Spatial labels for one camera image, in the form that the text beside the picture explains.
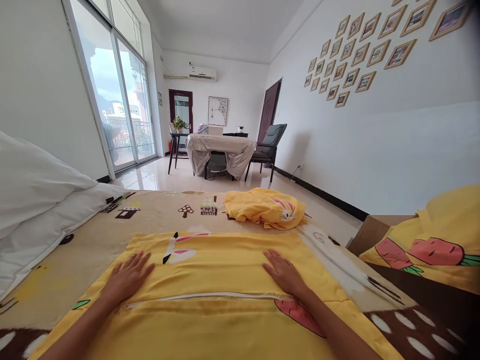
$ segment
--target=wall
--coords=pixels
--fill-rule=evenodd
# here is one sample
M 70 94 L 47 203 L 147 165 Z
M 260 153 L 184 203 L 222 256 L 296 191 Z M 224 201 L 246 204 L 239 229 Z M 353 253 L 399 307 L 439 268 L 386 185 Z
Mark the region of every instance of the wall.
M 480 48 L 473 15 L 461 29 L 428 42 L 440 14 L 454 4 L 450 1 L 438 0 L 426 25 L 402 38 L 419 3 L 390 4 L 324 0 L 270 65 L 266 88 L 283 77 L 275 123 L 288 128 L 278 150 L 279 168 L 292 173 L 304 163 L 297 171 L 301 179 L 370 214 L 412 214 L 437 194 L 480 182 Z M 387 14 L 403 4 L 409 5 L 396 32 L 378 40 Z M 361 45 L 371 42 L 371 51 L 386 39 L 392 42 L 383 62 L 367 69 L 368 59 L 357 65 L 360 75 L 377 71 L 370 90 L 355 93 L 357 78 L 345 89 L 350 90 L 345 107 L 334 108 L 326 92 L 304 88 L 307 69 L 322 44 L 334 39 L 340 20 L 351 15 L 352 21 L 364 11 L 363 24 L 382 15 L 375 34 Z M 405 63 L 383 70 L 393 48 L 412 39 L 418 41 Z M 345 60 L 345 74 L 352 70 L 352 57 Z M 332 60 L 338 64 L 339 58 Z M 329 86 L 340 84 L 341 90 L 344 80 L 345 75 L 330 79 Z
M 164 51 L 164 61 L 166 67 L 175 76 L 185 76 L 189 62 L 197 67 L 216 69 L 217 71 L 217 82 L 189 79 L 166 80 L 168 89 L 193 92 L 193 126 L 195 130 L 199 124 L 208 123 L 210 96 L 228 98 L 226 126 L 223 128 L 223 132 L 236 132 L 238 126 L 244 126 L 243 132 L 248 133 L 250 139 L 257 139 L 268 65 L 188 55 L 174 51 Z M 164 107 L 168 107 L 168 92 L 164 95 L 164 102 Z M 167 112 L 168 121 L 170 121 L 170 108 L 167 109 Z
M 0 130 L 93 179 L 108 175 L 60 0 L 3 1 L 0 33 Z

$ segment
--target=gray office chair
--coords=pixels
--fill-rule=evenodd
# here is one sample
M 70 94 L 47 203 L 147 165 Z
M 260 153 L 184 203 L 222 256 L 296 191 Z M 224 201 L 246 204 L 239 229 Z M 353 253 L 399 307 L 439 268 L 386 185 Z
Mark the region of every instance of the gray office chair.
M 260 174 L 263 164 L 271 164 L 270 182 L 274 178 L 275 158 L 277 157 L 277 146 L 287 128 L 287 124 L 270 125 L 266 131 L 263 142 L 257 143 L 258 151 L 254 151 L 246 169 L 245 181 L 249 175 L 250 164 L 260 163 Z

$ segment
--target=tiled floor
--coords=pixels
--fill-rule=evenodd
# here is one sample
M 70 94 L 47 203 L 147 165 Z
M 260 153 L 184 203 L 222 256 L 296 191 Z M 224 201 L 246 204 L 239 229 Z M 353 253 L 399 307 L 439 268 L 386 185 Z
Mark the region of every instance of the tiled floor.
M 202 191 L 202 192 L 228 192 L 249 191 L 253 188 L 267 188 L 289 194 L 306 204 L 306 212 L 340 244 L 346 245 L 362 226 L 362 222 L 338 207 L 312 194 L 300 185 L 291 183 L 277 172 L 273 175 L 270 184 L 271 169 L 263 169 L 259 173 L 260 164 L 253 163 L 247 181 L 232 181 L 232 177 L 217 177 L 212 181 L 205 180 L 203 176 L 194 176 L 192 165 L 188 159 L 179 159 L 177 168 L 172 163 L 168 175 L 169 157 L 147 163 L 138 169 L 123 174 L 112 184 L 132 190 L 171 190 L 171 191 Z

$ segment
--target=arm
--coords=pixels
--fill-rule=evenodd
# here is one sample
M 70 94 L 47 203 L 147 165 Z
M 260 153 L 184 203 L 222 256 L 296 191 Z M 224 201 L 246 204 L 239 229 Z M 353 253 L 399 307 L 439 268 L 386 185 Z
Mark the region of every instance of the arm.
M 333 313 L 315 293 L 308 288 L 293 264 L 274 250 L 264 253 L 273 267 L 263 268 L 286 293 L 293 295 L 306 307 L 325 332 L 328 342 L 339 359 L 374 359 L 381 357 Z
M 120 303 L 135 294 L 152 272 L 155 264 L 150 264 L 142 272 L 150 258 L 143 251 L 134 254 L 125 265 L 115 266 L 100 297 L 40 358 L 39 360 L 83 359 L 85 351 L 92 343 L 102 324 Z

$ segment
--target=door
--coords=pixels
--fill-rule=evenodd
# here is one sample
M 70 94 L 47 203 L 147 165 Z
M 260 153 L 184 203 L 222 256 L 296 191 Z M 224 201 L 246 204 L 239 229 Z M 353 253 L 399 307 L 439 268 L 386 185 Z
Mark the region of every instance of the door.
M 265 99 L 263 100 L 263 109 L 260 118 L 260 130 L 258 131 L 257 139 L 257 142 L 259 143 L 264 140 L 269 126 L 274 123 L 277 102 L 279 101 L 280 85 L 282 85 L 282 79 L 278 80 L 267 91 L 265 91 Z

